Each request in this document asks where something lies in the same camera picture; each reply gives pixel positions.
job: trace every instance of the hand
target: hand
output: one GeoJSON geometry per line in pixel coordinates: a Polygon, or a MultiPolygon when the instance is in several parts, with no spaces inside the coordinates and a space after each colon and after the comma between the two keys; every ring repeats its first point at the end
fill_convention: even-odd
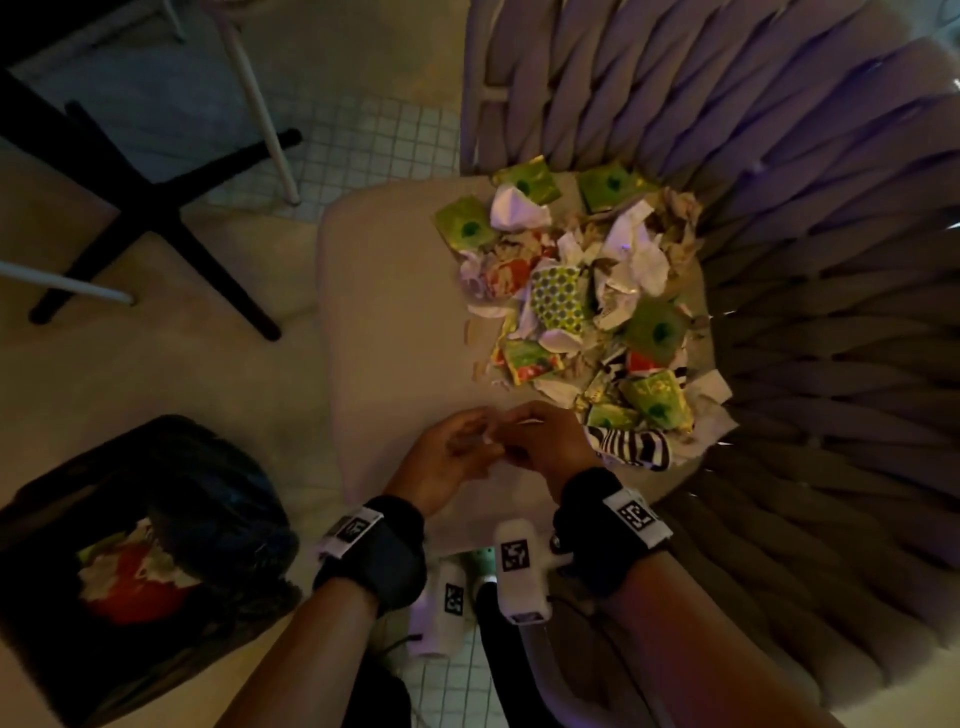
{"type": "Polygon", "coordinates": [[[426,429],[403,458],[384,495],[409,500],[424,518],[430,518],[461,485],[487,477],[490,465],[503,457],[502,445],[481,439],[495,417],[494,410],[479,407],[426,429]]]}
{"type": "Polygon", "coordinates": [[[571,477],[603,467],[573,411],[545,401],[529,401],[505,413],[493,439],[503,443],[509,462],[546,478],[557,503],[571,477]]]}

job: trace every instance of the black wrist strap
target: black wrist strap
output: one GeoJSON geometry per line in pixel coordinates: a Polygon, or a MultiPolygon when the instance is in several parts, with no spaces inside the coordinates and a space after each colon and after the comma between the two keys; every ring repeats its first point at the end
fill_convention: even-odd
{"type": "Polygon", "coordinates": [[[605,468],[570,478],[553,518],[564,551],[573,552],[581,581],[597,596],[610,596],[639,560],[666,546],[669,527],[639,493],[623,488],[605,468]]]}
{"type": "Polygon", "coordinates": [[[340,519],[321,548],[323,562],[314,591],[341,576],[376,596],[383,614],[413,604],[426,585],[423,516],[402,498],[378,496],[368,501],[340,519]]]}

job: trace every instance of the beige cushion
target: beige cushion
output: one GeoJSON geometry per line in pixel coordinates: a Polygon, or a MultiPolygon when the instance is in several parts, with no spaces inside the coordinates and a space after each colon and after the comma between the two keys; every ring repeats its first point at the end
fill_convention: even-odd
{"type": "MultiPolygon", "coordinates": [[[[560,175],[555,216],[580,209],[576,182],[560,175]]],[[[498,321],[479,321],[465,345],[467,297],[457,260],[431,221],[457,198],[485,201],[487,178],[397,182],[347,195],[324,216],[319,233],[320,310],[327,346],[333,438],[347,501],[379,494],[417,435],[467,407],[510,407],[539,394],[472,381],[473,363],[490,355],[498,321]]],[[[699,269],[692,296],[703,307],[699,269]]],[[[691,351],[691,366],[712,360],[709,342],[691,351]]],[[[651,501],[695,467],[649,473],[624,467],[624,483],[651,501]]],[[[542,479],[498,464],[489,480],[468,483],[427,525],[434,554],[489,546],[496,525],[516,517],[551,530],[555,505],[542,479]]]]}

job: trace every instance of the black cable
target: black cable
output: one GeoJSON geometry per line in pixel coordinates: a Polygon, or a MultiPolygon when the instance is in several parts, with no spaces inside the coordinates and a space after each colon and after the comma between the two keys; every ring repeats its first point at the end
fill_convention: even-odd
{"type": "Polygon", "coordinates": [[[407,643],[418,643],[423,639],[423,635],[407,635],[402,640],[397,640],[395,643],[391,644],[389,647],[385,647],[376,653],[376,659],[379,660],[382,657],[386,657],[388,654],[393,652],[395,649],[400,647],[402,644],[407,643]]]}
{"type": "Polygon", "coordinates": [[[640,696],[640,700],[643,701],[643,705],[647,709],[647,713],[650,714],[650,719],[654,721],[654,725],[659,726],[657,723],[657,716],[654,715],[653,708],[650,707],[650,703],[647,702],[647,696],[643,694],[643,690],[640,689],[639,683],[634,677],[633,671],[630,669],[630,666],[627,664],[627,658],[623,656],[623,653],[620,651],[620,648],[616,646],[616,643],[613,641],[613,637],[608,634],[607,630],[597,624],[596,620],[591,617],[589,614],[584,612],[580,607],[574,604],[569,599],[566,599],[562,596],[553,596],[550,595],[547,597],[547,601],[555,601],[560,604],[565,605],[568,609],[572,610],[574,613],[580,615],[581,618],[587,621],[587,624],[596,632],[600,637],[607,641],[607,645],[610,646],[610,649],[613,650],[613,655],[619,661],[620,666],[623,667],[623,672],[627,676],[627,679],[630,681],[630,684],[634,687],[634,691],[637,695],[640,696]]]}

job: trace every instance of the black trash bag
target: black trash bag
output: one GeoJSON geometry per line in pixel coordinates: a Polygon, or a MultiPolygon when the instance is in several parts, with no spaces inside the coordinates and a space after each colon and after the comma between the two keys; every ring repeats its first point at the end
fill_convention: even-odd
{"type": "Polygon", "coordinates": [[[0,510],[0,631],[62,722],[115,720],[256,638],[300,602],[297,537],[245,453],[161,417],[21,488],[0,510]],[[77,552],[148,517],[202,580],[165,619],[118,625],[80,599],[77,552]]]}

